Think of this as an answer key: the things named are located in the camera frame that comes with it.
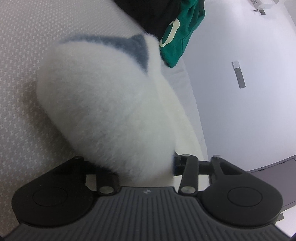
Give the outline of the green sweatshirt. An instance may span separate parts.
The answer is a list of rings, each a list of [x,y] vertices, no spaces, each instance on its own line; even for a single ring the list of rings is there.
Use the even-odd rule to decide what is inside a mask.
[[[166,28],[159,41],[161,57],[166,65],[173,68],[184,54],[192,33],[205,17],[203,0],[181,1],[177,17]]]

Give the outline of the grey wall switch plate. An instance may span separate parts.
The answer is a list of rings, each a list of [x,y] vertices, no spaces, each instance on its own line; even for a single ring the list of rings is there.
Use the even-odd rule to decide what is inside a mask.
[[[240,67],[240,63],[239,61],[233,61],[232,62],[232,66],[236,75],[236,79],[239,85],[239,88],[245,88],[245,81],[244,81],[244,77],[241,71],[241,67]]]

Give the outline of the white blue striped fuzzy sweater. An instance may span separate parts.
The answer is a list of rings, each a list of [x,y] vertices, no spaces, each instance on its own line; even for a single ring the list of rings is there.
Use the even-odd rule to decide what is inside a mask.
[[[206,156],[153,35],[65,39],[46,53],[36,93],[74,151],[124,186],[173,185],[174,154]]]

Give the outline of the black garment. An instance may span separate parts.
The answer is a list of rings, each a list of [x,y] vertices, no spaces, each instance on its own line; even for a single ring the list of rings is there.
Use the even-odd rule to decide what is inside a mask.
[[[132,17],[147,33],[161,39],[180,12],[176,0],[115,0],[126,14]]]

